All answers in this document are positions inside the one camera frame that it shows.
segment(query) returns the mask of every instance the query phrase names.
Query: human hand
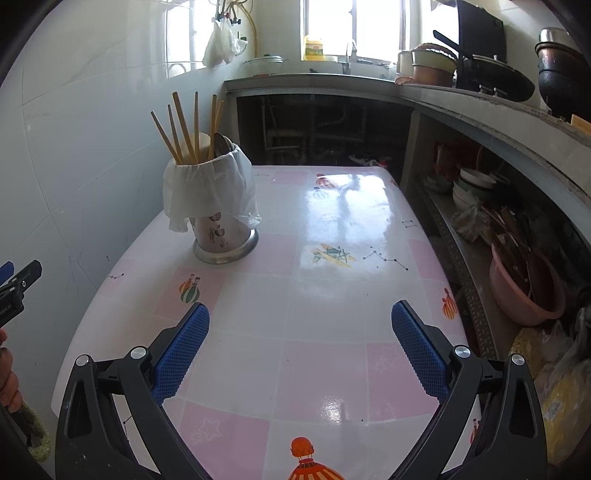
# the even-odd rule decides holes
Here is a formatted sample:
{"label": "human hand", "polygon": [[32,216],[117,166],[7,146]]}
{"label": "human hand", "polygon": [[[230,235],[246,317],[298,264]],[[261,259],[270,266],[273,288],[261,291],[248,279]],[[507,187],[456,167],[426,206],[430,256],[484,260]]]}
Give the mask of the human hand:
{"label": "human hand", "polygon": [[[8,335],[0,329],[0,346]],[[12,371],[12,353],[6,347],[0,349],[0,404],[8,407],[9,413],[16,412],[22,405],[22,394],[18,390],[18,378]]]}

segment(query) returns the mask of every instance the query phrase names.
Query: yellow bottle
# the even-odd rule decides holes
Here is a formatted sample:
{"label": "yellow bottle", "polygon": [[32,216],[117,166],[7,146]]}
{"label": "yellow bottle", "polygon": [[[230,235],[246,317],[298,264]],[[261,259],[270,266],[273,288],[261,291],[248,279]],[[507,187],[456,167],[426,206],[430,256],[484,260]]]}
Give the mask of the yellow bottle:
{"label": "yellow bottle", "polygon": [[321,39],[310,38],[309,35],[306,35],[304,46],[304,60],[324,60],[324,52],[322,50]]}

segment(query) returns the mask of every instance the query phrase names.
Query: metal screw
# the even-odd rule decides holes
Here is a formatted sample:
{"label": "metal screw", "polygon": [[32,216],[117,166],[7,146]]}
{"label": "metal screw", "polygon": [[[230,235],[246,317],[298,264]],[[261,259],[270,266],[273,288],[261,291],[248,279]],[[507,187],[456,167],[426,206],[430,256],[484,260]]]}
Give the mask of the metal screw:
{"label": "metal screw", "polygon": [[470,356],[470,349],[463,345],[457,346],[454,351],[461,358],[468,358]]}
{"label": "metal screw", "polygon": [[88,355],[80,355],[76,359],[76,365],[78,365],[79,367],[85,366],[88,362],[90,362],[90,358],[88,358]]}
{"label": "metal screw", "polygon": [[140,358],[145,357],[146,349],[142,346],[137,346],[131,351],[130,355],[134,360],[139,360]]}
{"label": "metal screw", "polygon": [[516,353],[515,355],[511,355],[511,361],[515,365],[523,365],[525,363],[525,358],[523,358],[520,354]]}

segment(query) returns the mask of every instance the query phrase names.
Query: table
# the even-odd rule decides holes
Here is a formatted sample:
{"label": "table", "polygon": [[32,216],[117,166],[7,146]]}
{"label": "table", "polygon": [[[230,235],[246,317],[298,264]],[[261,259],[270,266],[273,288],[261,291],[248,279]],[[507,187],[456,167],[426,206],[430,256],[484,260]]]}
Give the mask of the table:
{"label": "table", "polygon": [[[387,171],[254,173],[256,248],[231,264],[204,264],[192,231],[169,231],[160,213],[80,322],[52,409],[59,413],[78,355],[98,361],[149,345],[198,300],[210,332],[164,408],[214,479],[292,478],[312,444],[314,460],[342,478],[385,480],[437,408],[392,332],[392,305],[408,300],[452,344],[466,344],[443,270]],[[116,403],[126,420],[124,400]],[[479,419],[475,404],[449,467],[463,460]],[[133,419],[125,426],[140,463],[155,469]]]}

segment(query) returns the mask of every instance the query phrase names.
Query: chopsticks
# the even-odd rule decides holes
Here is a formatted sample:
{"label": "chopsticks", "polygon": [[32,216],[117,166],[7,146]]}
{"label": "chopsticks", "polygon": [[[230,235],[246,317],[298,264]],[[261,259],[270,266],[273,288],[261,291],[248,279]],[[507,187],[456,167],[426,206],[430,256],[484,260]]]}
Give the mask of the chopsticks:
{"label": "chopsticks", "polygon": [[[189,128],[187,126],[187,121],[185,120],[185,116],[183,113],[183,107],[180,102],[180,98],[178,96],[178,92],[173,92],[173,102],[175,109],[177,111],[178,121],[180,123],[181,132],[183,134],[184,142],[187,145],[188,155],[184,156],[181,144],[179,141],[177,128],[174,124],[174,116],[173,116],[173,109],[172,106],[168,105],[168,118],[170,120],[170,128],[173,135],[173,143],[168,138],[164,128],[158,121],[156,114],[152,111],[150,112],[152,115],[152,119],[154,119],[154,123],[156,124],[156,128],[158,128],[158,132],[162,136],[164,143],[166,144],[168,150],[170,151],[171,155],[174,158],[174,161],[177,165],[199,165],[202,162],[201,158],[201,144],[199,141],[199,93],[195,92],[195,105],[194,105],[194,145],[191,142],[191,136],[189,134]],[[217,101],[217,95],[212,96],[212,111],[211,111],[211,127],[210,127],[210,142],[209,142],[209,150],[207,152],[207,159],[206,161],[213,160],[213,137],[215,133],[219,129],[220,122],[222,120],[222,113],[224,107],[224,100]]]}
{"label": "chopsticks", "polygon": [[217,95],[212,96],[212,123],[211,123],[211,134],[209,135],[210,142],[209,142],[209,154],[207,155],[207,160],[213,160],[213,136],[216,133],[216,105],[217,105]]}

